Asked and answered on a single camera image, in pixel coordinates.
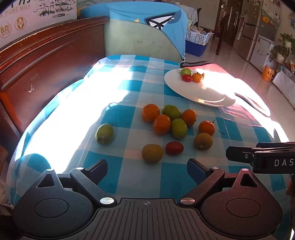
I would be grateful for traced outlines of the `person's right hand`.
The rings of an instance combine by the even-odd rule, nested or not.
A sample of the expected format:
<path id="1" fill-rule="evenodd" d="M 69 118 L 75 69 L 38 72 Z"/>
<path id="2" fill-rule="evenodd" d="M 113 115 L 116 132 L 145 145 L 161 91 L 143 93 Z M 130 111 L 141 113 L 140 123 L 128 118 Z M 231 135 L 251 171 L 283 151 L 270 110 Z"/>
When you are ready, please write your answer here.
<path id="1" fill-rule="evenodd" d="M 286 195 L 291 197 L 291 213 L 292 213 L 292 230 L 294 231 L 294 218 L 295 218 L 295 193 L 294 193 L 294 174 L 287 185 Z"/>

